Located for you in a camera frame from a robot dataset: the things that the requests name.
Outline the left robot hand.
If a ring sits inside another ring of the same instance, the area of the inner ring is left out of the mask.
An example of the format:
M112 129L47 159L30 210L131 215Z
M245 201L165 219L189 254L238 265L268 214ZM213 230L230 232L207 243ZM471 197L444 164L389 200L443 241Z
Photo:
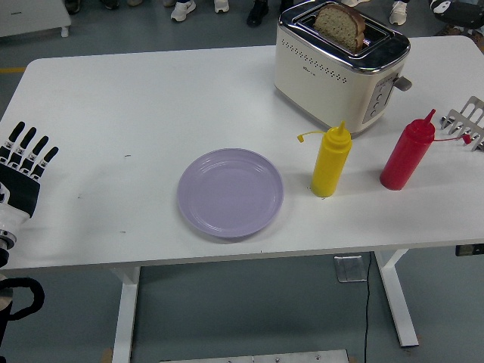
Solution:
M48 136L31 144L36 128L25 130L20 121L1 144L1 230L13 233L36 209L40 192L40 179L59 148L45 147Z

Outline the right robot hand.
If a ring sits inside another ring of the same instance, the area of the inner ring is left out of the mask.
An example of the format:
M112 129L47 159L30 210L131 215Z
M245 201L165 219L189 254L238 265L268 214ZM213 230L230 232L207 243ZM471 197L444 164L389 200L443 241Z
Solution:
M429 1L434 17L444 23L468 29L483 26L483 5L470 1Z

